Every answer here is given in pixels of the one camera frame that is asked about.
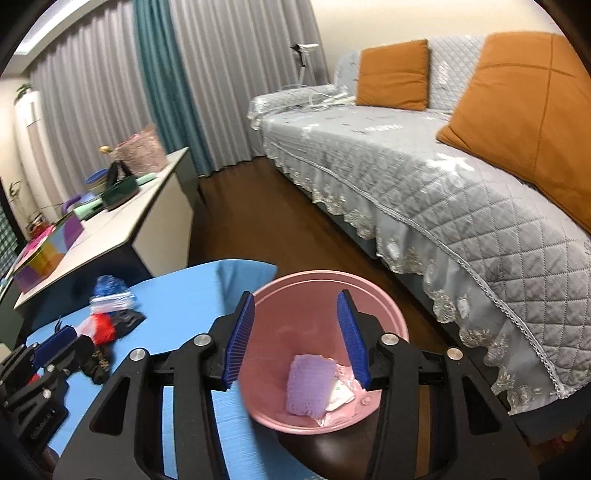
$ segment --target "rainbow storage box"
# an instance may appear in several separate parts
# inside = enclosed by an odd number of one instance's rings
[[[49,277],[83,231],[78,217],[70,212],[30,242],[14,270],[14,280],[21,292],[27,293]]]

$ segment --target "dark brown floor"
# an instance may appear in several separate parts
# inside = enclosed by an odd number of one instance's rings
[[[446,344],[425,311],[395,277],[363,251],[266,158],[229,167],[202,179],[205,226],[195,228],[192,264],[247,258],[278,266],[278,276],[305,270],[340,270],[367,278],[398,304],[414,345],[442,352]],[[417,476],[427,473],[428,390],[421,388]],[[302,463],[329,480],[360,480],[371,453],[377,416],[326,435],[279,434]],[[540,455],[539,449],[534,452]]]

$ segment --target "metal bolt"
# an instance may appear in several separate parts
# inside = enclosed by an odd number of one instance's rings
[[[143,348],[136,348],[129,354],[129,358],[131,358],[134,362],[141,360],[145,356],[146,350],[144,350]]]
[[[197,346],[206,346],[209,345],[212,341],[212,338],[207,333],[202,333],[201,335],[197,335],[193,339],[193,343]]]
[[[384,333],[382,335],[382,343],[384,345],[396,345],[398,343],[398,337],[393,333]]]
[[[447,356],[452,360],[461,360],[464,357],[464,354],[459,348],[452,347],[447,350]]]

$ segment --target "pink bucket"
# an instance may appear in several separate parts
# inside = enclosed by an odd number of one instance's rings
[[[363,402],[349,407],[346,418],[322,427],[309,417],[285,411],[287,379],[296,355],[322,355],[350,365],[336,317],[337,295],[344,289],[349,290],[360,312],[376,316],[386,332],[408,340],[398,306],[363,278],[314,270],[265,285],[254,294],[256,318],[239,378],[246,409],[258,423],[280,432],[312,435],[344,429],[379,407],[380,392],[369,392]]]

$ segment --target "white tabletop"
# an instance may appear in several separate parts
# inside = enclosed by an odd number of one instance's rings
[[[187,150],[186,147],[167,155],[168,167],[159,172],[156,179],[142,185],[139,193],[131,200],[115,210],[103,210],[83,221],[84,231],[53,273],[27,293],[22,293],[14,307],[19,307],[68,273],[127,242],[159,187],[168,179]]]

